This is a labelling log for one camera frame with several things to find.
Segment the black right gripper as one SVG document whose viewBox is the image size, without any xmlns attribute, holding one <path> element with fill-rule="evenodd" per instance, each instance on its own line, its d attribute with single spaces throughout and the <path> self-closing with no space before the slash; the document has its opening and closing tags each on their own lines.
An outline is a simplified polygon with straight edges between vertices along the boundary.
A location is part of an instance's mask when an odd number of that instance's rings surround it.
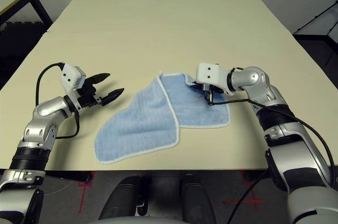
<svg viewBox="0 0 338 224">
<path fill-rule="evenodd" d="M 190 85 L 191 88 L 204 91 L 204 99 L 209 106 L 213 106 L 213 93 L 224 94 L 224 90 L 209 84 L 200 84 L 196 81 L 192 82 Z"/>
</svg>

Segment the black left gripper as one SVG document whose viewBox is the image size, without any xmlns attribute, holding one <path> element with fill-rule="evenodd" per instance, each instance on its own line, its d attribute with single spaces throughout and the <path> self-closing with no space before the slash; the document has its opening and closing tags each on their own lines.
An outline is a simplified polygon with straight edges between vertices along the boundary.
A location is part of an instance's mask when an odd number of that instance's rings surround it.
<svg viewBox="0 0 338 224">
<path fill-rule="evenodd" d="M 124 88 L 116 89 L 110 92 L 105 97 L 98 97 L 96 95 L 96 88 L 93 85 L 96 85 L 110 76 L 109 73 L 99 73 L 88 78 L 88 82 L 85 82 L 81 88 L 76 90 L 78 95 L 77 101 L 81 108 L 92 107 L 94 105 L 105 106 L 114 100 L 116 100 L 123 92 Z"/>
</svg>

